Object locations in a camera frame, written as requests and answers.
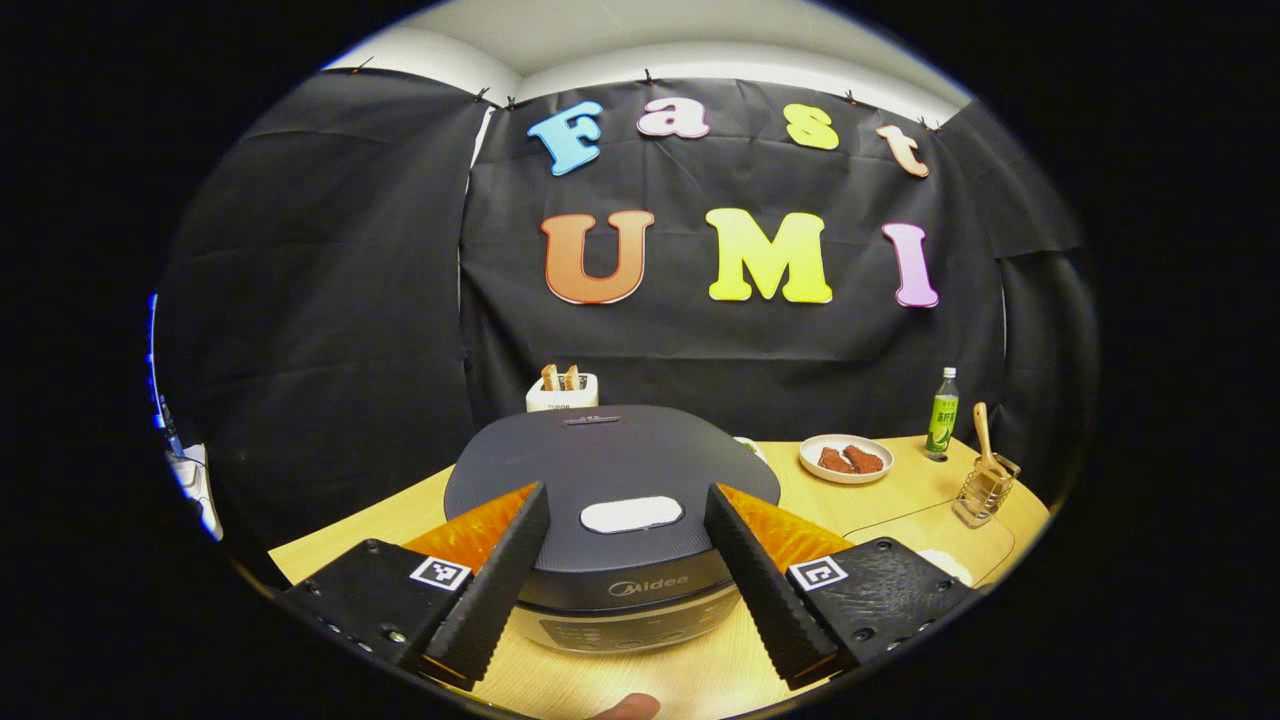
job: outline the midea logo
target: midea logo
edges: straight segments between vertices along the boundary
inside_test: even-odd
[[[634,583],[631,580],[622,580],[609,585],[609,594],[617,597],[626,597],[644,591],[657,591],[662,588],[669,588],[673,585],[682,585],[689,582],[689,575],[681,575],[678,578],[667,578],[666,580],[649,580],[648,583]]]

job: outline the white ceiling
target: white ceiling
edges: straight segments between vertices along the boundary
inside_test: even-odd
[[[827,55],[956,105],[969,99],[874,31],[804,0],[452,0],[403,24],[466,42],[526,77],[626,47],[726,41]]]

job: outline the colorful foam letter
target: colorful foam letter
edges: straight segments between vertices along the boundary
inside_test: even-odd
[[[888,149],[893,151],[893,159],[902,169],[918,178],[928,177],[929,167],[915,159],[913,150],[919,150],[919,145],[910,137],[902,135],[897,126],[884,126],[876,128],[876,135],[888,141]]]
[[[663,97],[649,101],[644,109],[648,114],[636,120],[636,129],[645,135],[678,135],[692,140],[712,131],[704,122],[707,108],[696,100]]]
[[[718,208],[707,213],[707,222],[719,233],[719,278],[708,288],[716,300],[751,297],[751,286],[742,279],[745,265],[765,300],[773,297],[782,270],[790,268],[783,297],[791,302],[831,302],[818,242],[826,225],[818,215],[788,213],[772,242],[746,210]]]
[[[529,128],[529,137],[538,137],[552,154],[552,174],[564,173],[590,163],[600,154],[600,149],[586,145],[584,140],[600,140],[600,126],[582,115],[598,115],[604,111],[599,102],[590,100],[579,102],[568,110],[562,110]],[[580,118],[571,123],[573,118]]]
[[[840,136],[831,129],[831,115],[820,108],[792,102],[782,109],[782,117],[790,123],[787,135],[800,145],[822,150],[833,150],[840,145]]]
[[[924,231],[906,223],[890,223],[881,228],[897,254],[899,288],[893,293],[902,307],[933,307],[938,293],[929,286],[929,269],[924,266]]]
[[[564,302],[599,305],[617,302],[635,292],[644,279],[644,229],[653,224],[653,213],[622,210],[609,215],[618,229],[618,268],[607,278],[593,278],[582,270],[586,231],[595,227],[590,215],[556,215],[543,220],[547,233],[547,287]]]

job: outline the pink letter i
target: pink letter i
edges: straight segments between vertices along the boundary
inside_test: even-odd
[[[897,254],[899,288],[893,293],[904,307],[933,307],[938,293],[929,287],[929,270],[924,266],[924,231],[906,223],[890,223],[881,228]]]

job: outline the green bottle label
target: green bottle label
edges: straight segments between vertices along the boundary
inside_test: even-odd
[[[956,407],[960,398],[938,395],[933,397],[933,416],[929,419],[929,437],[924,441],[928,452],[942,452],[951,442],[951,430],[956,427]]]

